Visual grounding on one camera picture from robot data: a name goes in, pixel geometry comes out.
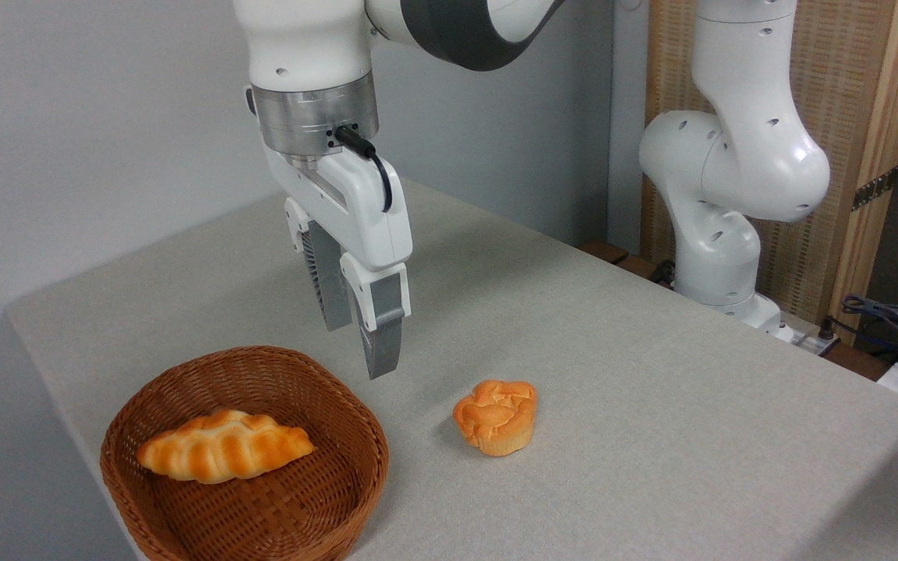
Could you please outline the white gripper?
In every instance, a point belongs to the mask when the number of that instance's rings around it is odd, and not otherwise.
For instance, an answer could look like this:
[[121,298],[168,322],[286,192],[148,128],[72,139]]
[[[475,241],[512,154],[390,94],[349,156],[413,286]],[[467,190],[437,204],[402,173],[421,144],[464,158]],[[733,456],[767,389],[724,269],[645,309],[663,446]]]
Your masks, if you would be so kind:
[[[384,181],[377,166],[351,150],[320,157],[315,169],[306,162],[293,167],[270,148],[265,157],[288,196],[290,238],[309,270],[325,326],[334,331],[352,322],[346,279],[369,377],[393,372],[400,358],[402,322],[412,313],[403,262],[413,249],[396,171],[381,162],[392,192],[385,212]],[[342,256],[340,245],[347,251]]]

